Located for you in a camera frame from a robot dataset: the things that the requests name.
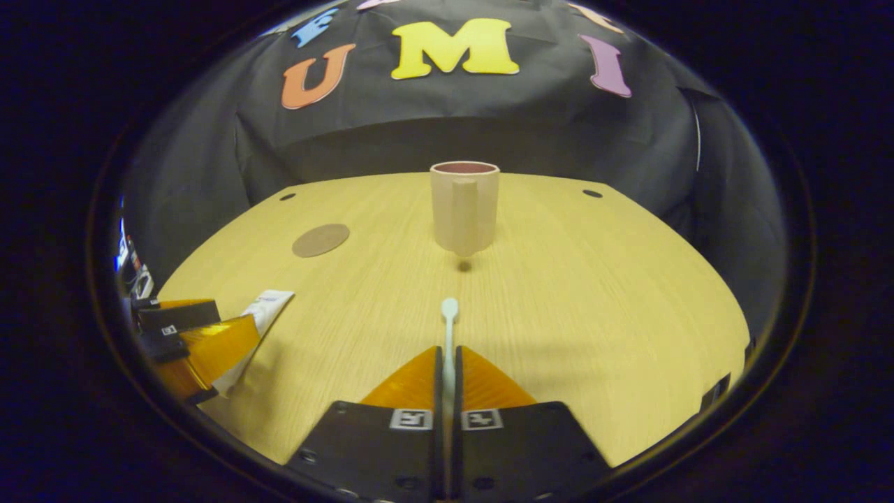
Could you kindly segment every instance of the orange letter u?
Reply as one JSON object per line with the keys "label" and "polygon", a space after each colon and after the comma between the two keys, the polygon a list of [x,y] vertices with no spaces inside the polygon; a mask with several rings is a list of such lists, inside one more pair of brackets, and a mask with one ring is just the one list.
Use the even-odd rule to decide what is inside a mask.
{"label": "orange letter u", "polygon": [[304,89],[304,80],[308,77],[308,68],[316,59],[310,58],[298,63],[285,71],[285,83],[283,84],[283,107],[294,110],[306,107],[311,103],[325,98],[335,89],[342,80],[344,64],[348,53],[356,47],[355,44],[347,44],[336,47],[323,55],[326,59],[326,73],[323,81],[312,90]]}

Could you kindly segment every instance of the mug rim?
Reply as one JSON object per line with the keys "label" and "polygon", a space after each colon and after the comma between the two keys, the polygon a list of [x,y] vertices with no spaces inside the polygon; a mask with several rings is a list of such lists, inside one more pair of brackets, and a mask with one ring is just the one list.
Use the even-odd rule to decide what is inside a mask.
{"label": "mug rim", "polygon": [[[442,166],[447,166],[447,165],[452,165],[452,164],[474,164],[474,165],[479,165],[479,166],[488,166],[491,169],[488,171],[481,171],[481,172],[477,172],[477,173],[455,173],[452,171],[443,171],[441,169]],[[432,165],[432,167],[429,169],[429,171],[431,171],[433,173],[441,173],[444,175],[470,176],[470,175],[489,175],[491,173],[500,173],[500,168],[496,164],[491,164],[491,163],[487,163],[487,162],[483,162],[483,161],[456,160],[456,161],[441,162],[441,163]]]}

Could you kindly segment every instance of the white plastic spoon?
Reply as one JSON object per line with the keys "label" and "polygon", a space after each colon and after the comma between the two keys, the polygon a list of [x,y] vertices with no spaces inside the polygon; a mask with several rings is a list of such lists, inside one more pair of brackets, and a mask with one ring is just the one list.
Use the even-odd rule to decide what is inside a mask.
{"label": "white plastic spoon", "polygon": [[453,323],[459,313],[460,303],[453,297],[448,297],[441,303],[441,314],[447,323],[447,335],[444,340],[444,394],[450,399],[453,398],[453,391],[456,389],[456,369],[453,368]]}
{"label": "white plastic spoon", "polygon": [[453,323],[460,313],[460,303],[453,297],[444,299],[441,303],[441,314],[447,324],[447,335],[444,338],[444,368],[442,372],[443,393],[441,394],[441,407],[443,414],[444,438],[444,489],[447,494],[452,494],[452,468],[451,456],[453,450],[453,393],[456,389],[456,369],[453,368]]}

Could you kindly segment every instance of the spoon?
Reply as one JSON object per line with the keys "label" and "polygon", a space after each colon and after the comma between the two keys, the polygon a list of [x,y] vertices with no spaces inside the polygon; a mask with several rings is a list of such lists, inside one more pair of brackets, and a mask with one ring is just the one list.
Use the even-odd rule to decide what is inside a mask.
{"label": "spoon", "polygon": [[460,303],[453,297],[444,299],[441,303],[441,314],[447,323],[447,335],[444,340],[444,394],[453,397],[456,384],[456,369],[453,368],[453,323],[460,313]]}

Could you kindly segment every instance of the mug handle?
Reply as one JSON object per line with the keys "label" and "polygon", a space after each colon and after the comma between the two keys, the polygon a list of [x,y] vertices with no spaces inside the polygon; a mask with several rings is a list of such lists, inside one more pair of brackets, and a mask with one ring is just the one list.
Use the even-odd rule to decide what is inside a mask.
{"label": "mug handle", "polygon": [[473,178],[455,178],[452,189],[453,250],[460,257],[471,257],[477,252],[478,182]]}

